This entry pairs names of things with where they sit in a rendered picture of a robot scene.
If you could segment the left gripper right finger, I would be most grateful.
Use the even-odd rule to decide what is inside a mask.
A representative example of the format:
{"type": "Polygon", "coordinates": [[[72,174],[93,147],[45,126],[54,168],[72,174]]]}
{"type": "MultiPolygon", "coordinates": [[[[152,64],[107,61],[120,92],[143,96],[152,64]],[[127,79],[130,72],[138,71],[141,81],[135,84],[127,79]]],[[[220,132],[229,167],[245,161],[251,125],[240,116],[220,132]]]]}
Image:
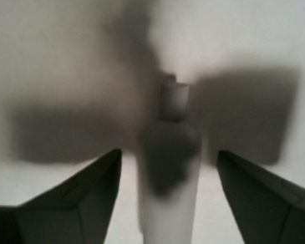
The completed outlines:
{"type": "Polygon", "coordinates": [[[305,244],[305,188],[219,150],[221,187],[244,244],[305,244]]]}

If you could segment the grey gas cylinder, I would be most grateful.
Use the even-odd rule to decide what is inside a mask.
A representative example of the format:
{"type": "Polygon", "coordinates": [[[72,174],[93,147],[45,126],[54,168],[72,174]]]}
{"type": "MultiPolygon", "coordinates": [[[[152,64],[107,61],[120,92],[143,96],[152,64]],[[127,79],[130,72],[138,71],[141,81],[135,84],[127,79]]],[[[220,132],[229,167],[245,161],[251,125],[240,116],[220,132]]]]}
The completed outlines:
{"type": "Polygon", "coordinates": [[[143,135],[143,244],[191,244],[202,138],[186,118],[188,86],[160,85],[160,117],[143,135]]]}

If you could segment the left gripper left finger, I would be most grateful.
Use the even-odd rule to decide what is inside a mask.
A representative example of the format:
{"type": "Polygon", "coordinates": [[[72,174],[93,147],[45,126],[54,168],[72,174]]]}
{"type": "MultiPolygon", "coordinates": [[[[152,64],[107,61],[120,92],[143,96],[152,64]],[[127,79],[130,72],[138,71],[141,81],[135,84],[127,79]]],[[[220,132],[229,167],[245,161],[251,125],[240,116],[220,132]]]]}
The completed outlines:
{"type": "Polygon", "coordinates": [[[0,205],[0,244],[104,244],[122,166],[113,149],[22,204],[0,205]]]}

